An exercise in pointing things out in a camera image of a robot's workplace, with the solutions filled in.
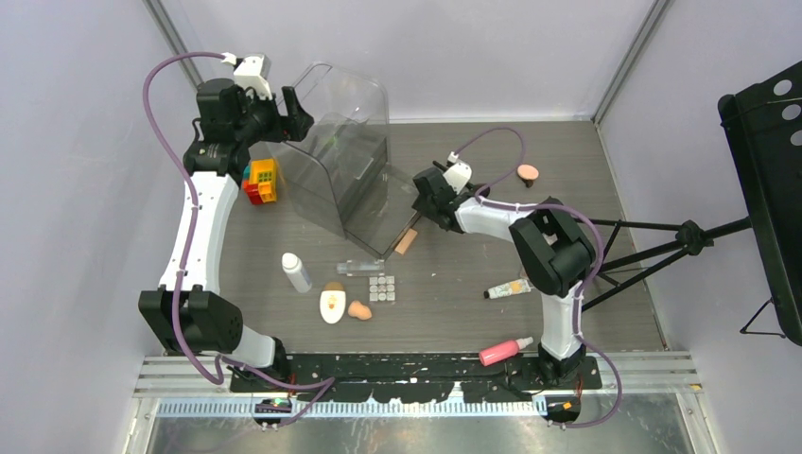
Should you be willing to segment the clear acrylic drawer organizer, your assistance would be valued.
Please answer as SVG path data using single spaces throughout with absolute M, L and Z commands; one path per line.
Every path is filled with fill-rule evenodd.
M 299 216 L 346 237 L 390 161 L 387 90 L 329 62 L 311 64 L 293 88 L 313 123 L 304 140 L 270 148 L 280 181 Z

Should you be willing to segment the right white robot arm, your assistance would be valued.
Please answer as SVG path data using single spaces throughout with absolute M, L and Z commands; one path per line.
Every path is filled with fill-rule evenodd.
M 412 179 L 412 207 L 447 232 L 491 236 L 511 242 L 529 282 L 540 292 L 543 331 L 537 345 L 543 381 L 564 388 L 586 354 L 581 329 L 584 285 L 602 264 L 597 244 L 580 227 L 588 219 L 555 198 L 521 205 L 492 201 L 471 184 L 471 169 L 437 166 Z

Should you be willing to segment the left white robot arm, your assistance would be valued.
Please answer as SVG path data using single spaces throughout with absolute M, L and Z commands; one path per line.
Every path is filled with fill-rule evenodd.
M 179 162 L 183 210 L 174 248 L 155 290 L 141 292 L 138 309 L 165 350 L 175 355 L 219 354 L 254 367 L 265 390 L 282 390 L 290 377 L 283 343 L 250 329 L 241 310 L 220 294 L 219 265 L 226 226 L 250 148 L 259 142 L 300 142 L 314 124 L 294 87 L 275 97 L 231 79 L 210 79 L 196 94 L 193 141 Z

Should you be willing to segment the clear pulled-out drawer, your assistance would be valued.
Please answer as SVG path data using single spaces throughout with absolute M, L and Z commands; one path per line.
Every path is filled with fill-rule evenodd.
M 384 166 L 343 222 L 346 238 L 372 257 L 386 259 L 416 217 L 417 196 L 409 174 Z

